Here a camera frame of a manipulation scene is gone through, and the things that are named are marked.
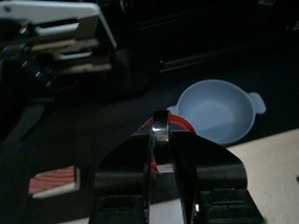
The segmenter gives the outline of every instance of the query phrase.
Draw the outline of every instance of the black machine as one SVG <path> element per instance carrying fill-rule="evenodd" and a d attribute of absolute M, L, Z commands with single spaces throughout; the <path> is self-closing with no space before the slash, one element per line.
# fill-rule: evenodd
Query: black machine
<path fill-rule="evenodd" d="M 166 169 L 175 173 L 186 224 L 263 223 L 239 158 L 182 124 L 168 111 L 155 112 L 151 123 L 107 155 L 90 224 L 148 223 L 154 171 Z"/>

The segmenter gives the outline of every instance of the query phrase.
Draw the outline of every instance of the metal screw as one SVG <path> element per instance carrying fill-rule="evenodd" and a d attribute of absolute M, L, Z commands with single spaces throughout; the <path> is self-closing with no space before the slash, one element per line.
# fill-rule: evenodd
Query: metal screw
<path fill-rule="evenodd" d="M 47 88 L 50 88 L 51 86 L 52 86 L 52 82 L 48 81 L 48 83 L 47 83 Z"/>
<path fill-rule="evenodd" d="M 21 29 L 20 29 L 20 31 L 19 31 L 21 34 L 27 34 L 27 32 L 28 32 L 28 29 L 27 29 L 27 27 L 23 27 Z"/>
<path fill-rule="evenodd" d="M 28 61 L 25 61 L 24 63 L 23 63 L 23 67 L 27 67 L 28 66 Z"/>
<path fill-rule="evenodd" d="M 43 76 L 42 72 L 38 72 L 38 74 L 35 75 L 36 78 L 40 78 Z"/>

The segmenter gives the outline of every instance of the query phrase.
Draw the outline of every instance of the white surface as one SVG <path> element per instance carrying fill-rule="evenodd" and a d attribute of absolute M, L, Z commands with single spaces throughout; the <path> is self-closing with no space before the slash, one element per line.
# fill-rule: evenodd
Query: white surface
<path fill-rule="evenodd" d="M 114 47 L 118 47 L 106 17 L 95 3 L 64 3 L 47 1 L 3 1 L 0 3 L 0 18 L 29 20 L 35 25 L 60 21 L 71 18 L 82 19 L 99 16 Z M 40 35 L 51 35 L 62 32 L 72 32 L 79 23 L 63 24 L 43 28 L 36 26 Z"/>
<path fill-rule="evenodd" d="M 299 222 L 299 129 L 232 146 L 247 168 L 248 190 L 267 224 Z M 151 224 L 183 224 L 180 201 L 151 206 Z M 88 224 L 88 219 L 64 224 Z"/>

